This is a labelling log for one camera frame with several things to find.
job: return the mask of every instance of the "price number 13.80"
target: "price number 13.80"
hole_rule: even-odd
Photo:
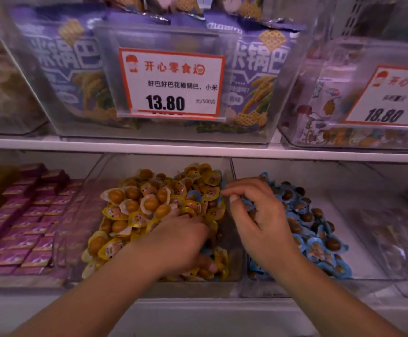
[[[178,110],[183,111],[185,108],[185,100],[182,97],[168,96],[166,98],[166,104],[162,103],[161,96],[147,96],[148,105],[151,110]]]
[[[381,122],[381,123],[396,123],[404,114],[403,110],[389,110],[384,113],[384,109],[372,109],[365,122]]]

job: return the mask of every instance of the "store shelf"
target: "store shelf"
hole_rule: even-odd
[[[280,143],[280,138],[279,132],[276,132],[272,142],[264,146],[185,141],[66,139],[46,134],[33,137],[0,136],[0,149],[408,163],[407,152],[290,149]]]

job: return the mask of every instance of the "hand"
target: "hand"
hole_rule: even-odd
[[[179,275],[195,267],[212,273],[218,271],[215,262],[200,254],[208,238],[215,233],[199,216],[179,215],[174,209],[151,233],[126,245],[115,257],[137,258],[140,266],[158,280],[168,275]]]
[[[273,274],[278,267],[301,256],[291,235],[284,205],[265,181],[258,177],[237,180],[221,193],[229,196],[230,211],[243,246],[263,269]],[[240,195],[256,205],[254,221],[246,212]]]

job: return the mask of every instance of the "orange-bordered price label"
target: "orange-bordered price label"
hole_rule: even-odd
[[[218,117],[223,56],[120,48],[119,59],[132,115]]]
[[[408,67],[378,66],[344,122],[408,127]]]

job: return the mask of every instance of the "forearm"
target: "forearm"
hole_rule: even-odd
[[[405,336],[301,255],[285,262],[272,275],[322,336]]]
[[[156,275],[143,272],[136,258],[112,260],[11,336],[107,336],[129,306],[155,281]]]

